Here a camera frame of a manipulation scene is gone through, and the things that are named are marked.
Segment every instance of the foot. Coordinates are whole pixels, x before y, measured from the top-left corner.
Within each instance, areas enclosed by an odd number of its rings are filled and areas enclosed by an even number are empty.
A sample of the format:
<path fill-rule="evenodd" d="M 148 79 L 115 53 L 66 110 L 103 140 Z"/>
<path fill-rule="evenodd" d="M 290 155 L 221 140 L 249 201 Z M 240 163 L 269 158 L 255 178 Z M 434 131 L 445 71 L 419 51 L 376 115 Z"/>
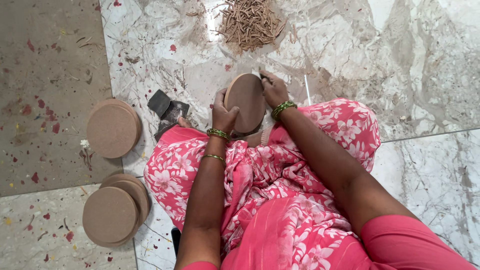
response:
<path fill-rule="evenodd" d="M 246 141 L 247 142 L 247 147 L 255 148 L 262 143 L 262 133 L 263 133 L 263 130 L 255 133 L 255 134 L 252 134 L 252 135 L 237 138 L 235 140 Z"/>
<path fill-rule="evenodd" d="M 178 118 L 178 122 L 179 122 L 179 126 L 181 127 L 193 128 L 192 123 L 190 123 L 190 121 L 188 121 L 187 119 L 181 116 Z"/>

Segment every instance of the woman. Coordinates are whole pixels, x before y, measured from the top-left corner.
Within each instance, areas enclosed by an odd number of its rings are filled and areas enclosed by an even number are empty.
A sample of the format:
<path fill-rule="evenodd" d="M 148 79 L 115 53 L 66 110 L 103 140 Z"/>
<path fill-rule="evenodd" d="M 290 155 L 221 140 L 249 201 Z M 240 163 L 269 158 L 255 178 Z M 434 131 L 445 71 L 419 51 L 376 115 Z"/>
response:
<path fill-rule="evenodd" d="M 180 118 L 147 163 L 182 231 L 176 270 L 475 269 L 369 174 L 380 145 L 370 109 L 343 98 L 297 109 L 262 73 L 273 127 L 228 142 L 239 109 L 224 108 L 224 89 L 210 137 Z"/>

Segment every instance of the stack of wooden discs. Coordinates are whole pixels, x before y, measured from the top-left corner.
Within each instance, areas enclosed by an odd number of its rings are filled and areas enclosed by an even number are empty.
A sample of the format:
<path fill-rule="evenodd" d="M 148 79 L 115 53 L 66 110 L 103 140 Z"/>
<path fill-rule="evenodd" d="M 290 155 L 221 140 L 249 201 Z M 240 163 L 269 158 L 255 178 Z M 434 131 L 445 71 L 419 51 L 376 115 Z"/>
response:
<path fill-rule="evenodd" d="M 149 211 L 147 192 L 137 178 L 112 175 L 85 202 L 85 234 L 100 246 L 123 245 L 137 233 Z"/>
<path fill-rule="evenodd" d="M 117 99 L 95 105 L 89 115 L 87 139 L 90 147 L 104 158 L 119 158 L 135 147 L 141 127 L 135 110 Z"/>

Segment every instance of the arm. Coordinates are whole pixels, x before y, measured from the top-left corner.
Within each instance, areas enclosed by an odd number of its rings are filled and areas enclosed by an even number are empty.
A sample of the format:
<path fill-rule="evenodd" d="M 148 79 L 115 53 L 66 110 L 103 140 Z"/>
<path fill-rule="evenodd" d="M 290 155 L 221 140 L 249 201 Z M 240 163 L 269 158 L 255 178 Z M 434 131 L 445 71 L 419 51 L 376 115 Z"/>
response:
<path fill-rule="evenodd" d="M 212 111 L 213 128 L 227 134 L 232 131 L 238 107 L 227 112 L 223 105 L 226 89 L 217 92 Z M 204 155 L 225 159 L 225 139 L 211 136 Z M 223 162 L 217 158 L 202 159 L 187 203 L 185 224 L 181 232 L 175 270 L 196 262 L 211 262 L 220 268 L 220 222 L 224 203 Z"/>
<path fill-rule="evenodd" d="M 285 83 L 262 71 L 265 99 L 275 108 L 288 100 Z M 308 160 L 310 167 L 332 191 L 337 203 L 347 212 L 353 232 L 360 235 L 363 225 L 378 216 L 398 214 L 416 218 L 393 198 L 347 151 L 316 127 L 297 109 L 280 114 L 288 134 Z"/>

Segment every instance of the pink sleeve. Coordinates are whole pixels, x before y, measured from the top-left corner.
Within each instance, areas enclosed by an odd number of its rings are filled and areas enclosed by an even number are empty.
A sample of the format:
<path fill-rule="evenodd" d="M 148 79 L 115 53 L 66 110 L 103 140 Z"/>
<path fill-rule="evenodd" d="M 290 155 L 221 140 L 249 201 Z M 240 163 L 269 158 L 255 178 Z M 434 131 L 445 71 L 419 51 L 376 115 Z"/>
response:
<path fill-rule="evenodd" d="M 208 261 L 196 261 L 193 262 L 181 270 L 218 270 L 215 264 Z"/>
<path fill-rule="evenodd" d="M 407 216 L 387 215 L 368 221 L 361 238 L 369 257 L 394 269 L 476 270 L 443 243 L 425 224 Z"/>

